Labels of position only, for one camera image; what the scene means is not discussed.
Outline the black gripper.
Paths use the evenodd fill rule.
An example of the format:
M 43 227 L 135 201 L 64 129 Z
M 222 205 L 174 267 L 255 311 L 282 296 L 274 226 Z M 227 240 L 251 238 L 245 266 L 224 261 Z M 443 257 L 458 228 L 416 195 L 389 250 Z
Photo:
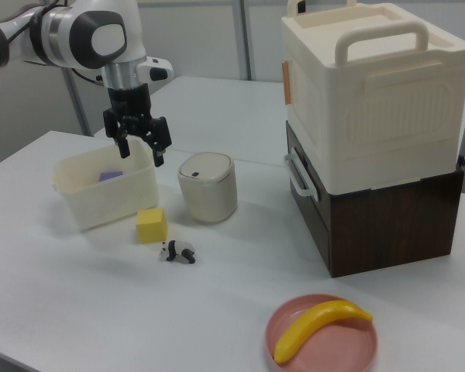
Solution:
M 130 155 L 128 135 L 143 135 L 153 153 L 156 167 L 164 164 L 164 153 L 171 145 L 171 135 L 164 117 L 153 119 L 147 84 L 129 89 L 108 89 L 111 107 L 103 112 L 105 135 L 114 140 L 121 158 Z

